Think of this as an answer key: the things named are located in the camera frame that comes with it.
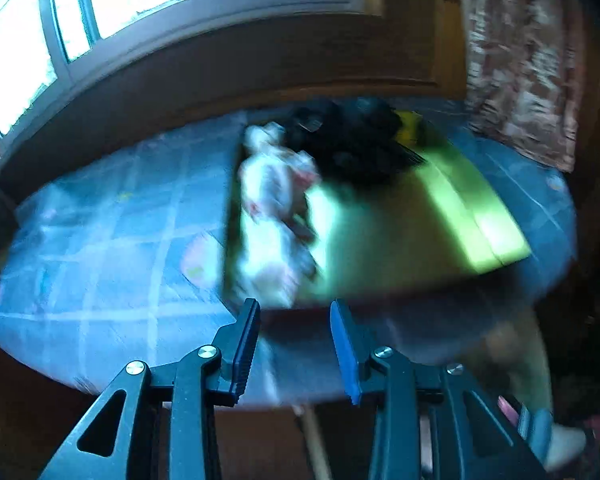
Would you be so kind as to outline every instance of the blue tablecloth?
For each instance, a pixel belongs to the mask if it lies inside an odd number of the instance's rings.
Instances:
[[[531,307],[575,254],[575,214],[552,170],[466,128],[461,103],[400,99],[432,121],[509,207],[532,256],[412,298],[353,304],[384,344],[419,362],[452,358],[499,320]],[[182,272],[192,241],[222,245],[249,112],[159,134],[48,184],[21,204],[0,277],[0,346],[65,384],[99,392],[134,359],[158,365],[208,343],[233,317],[221,275]],[[342,394],[327,309],[267,313],[243,406]]]

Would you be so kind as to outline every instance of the wooden floor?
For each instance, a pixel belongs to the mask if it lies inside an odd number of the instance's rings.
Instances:
[[[56,383],[0,350],[0,473],[34,480],[94,397]],[[217,412],[224,480],[311,480],[291,409]]]

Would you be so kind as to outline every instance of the wooden panel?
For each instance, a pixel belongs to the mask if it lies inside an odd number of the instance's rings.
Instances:
[[[304,438],[290,409],[216,410],[224,480],[310,480]]]
[[[578,215],[578,268],[590,276],[600,258],[600,30],[586,20],[586,85],[576,164],[568,183]]]
[[[160,130],[236,107],[320,94],[464,96],[455,0],[383,0],[384,15],[305,15],[217,30],[159,50],[83,92],[0,162],[21,201]]]

